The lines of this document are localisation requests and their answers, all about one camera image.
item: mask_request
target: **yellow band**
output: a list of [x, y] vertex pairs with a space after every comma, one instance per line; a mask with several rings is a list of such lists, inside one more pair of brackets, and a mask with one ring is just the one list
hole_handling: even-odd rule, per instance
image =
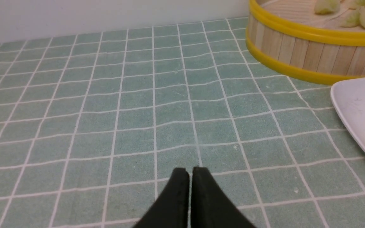
[[249, 2], [252, 16], [278, 32], [319, 43], [365, 47], [365, 32], [328, 30], [302, 25], [269, 13], [259, 6], [256, 0], [249, 0]]

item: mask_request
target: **tiled countertop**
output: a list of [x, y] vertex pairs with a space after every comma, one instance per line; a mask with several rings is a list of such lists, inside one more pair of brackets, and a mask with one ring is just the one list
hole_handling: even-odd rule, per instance
[[246, 23], [0, 45], [0, 228], [131, 227], [197, 165], [260, 228], [365, 227], [330, 88], [257, 62]]

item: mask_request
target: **bamboo steamer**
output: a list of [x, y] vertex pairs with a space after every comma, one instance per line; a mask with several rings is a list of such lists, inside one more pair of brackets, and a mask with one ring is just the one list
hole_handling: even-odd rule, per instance
[[267, 67], [293, 78], [332, 85], [365, 77], [365, 29], [341, 28], [348, 14], [317, 16], [316, 0], [249, 0], [246, 45]]

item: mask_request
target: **white wall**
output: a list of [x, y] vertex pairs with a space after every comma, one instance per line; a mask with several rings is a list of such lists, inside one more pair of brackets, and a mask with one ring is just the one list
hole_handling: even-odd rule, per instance
[[248, 15], [248, 0], [0, 0], [0, 43]]

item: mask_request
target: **yellow steamer rim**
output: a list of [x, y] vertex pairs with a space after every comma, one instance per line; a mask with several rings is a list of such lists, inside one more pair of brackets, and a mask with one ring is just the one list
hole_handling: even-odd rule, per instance
[[[295, 23], [280, 18], [260, 6], [268, 1], [269, 0], [249, 0], [250, 16], [249, 25], [246, 29], [246, 45], [249, 52], [258, 61], [284, 75], [318, 84], [332, 85], [346, 79], [365, 77], [365, 31], [329, 30]], [[261, 36], [261, 38], [258, 38], [256, 41], [256, 36], [258, 36], [260, 30], [261, 33], [264, 34], [268, 31], [270, 38], [265, 39]], [[278, 40], [273, 41], [272, 35], [278, 37]], [[299, 44], [303, 43], [304, 45], [303, 54], [291, 56], [295, 49], [294, 42], [297, 41]], [[260, 46], [261, 43], [264, 42], [269, 42], [269, 44], [266, 45], [271, 46], [270, 50], [263, 51]], [[288, 44], [290, 44], [290, 48], [292, 45], [292, 50], [288, 49]], [[315, 62], [315, 66], [312, 67], [312, 70], [308, 69], [311, 67], [303, 66], [307, 54], [307, 50], [305, 51], [305, 49], [309, 48], [311, 51], [318, 50], [317, 53], [309, 55], [309, 60]], [[330, 56], [328, 60], [325, 60], [325, 57], [322, 56], [324, 52], [326, 56]], [[303, 59], [301, 60], [301, 63], [293, 64], [291, 58]], [[324, 65], [325, 63], [328, 63], [329, 66], [321, 67], [321, 65]], [[346, 71], [344, 66], [342, 67], [342, 70], [338, 69], [336, 71], [333, 69], [336, 67], [334, 66], [336, 63], [340, 67], [343, 63], [344, 65], [347, 65]]]

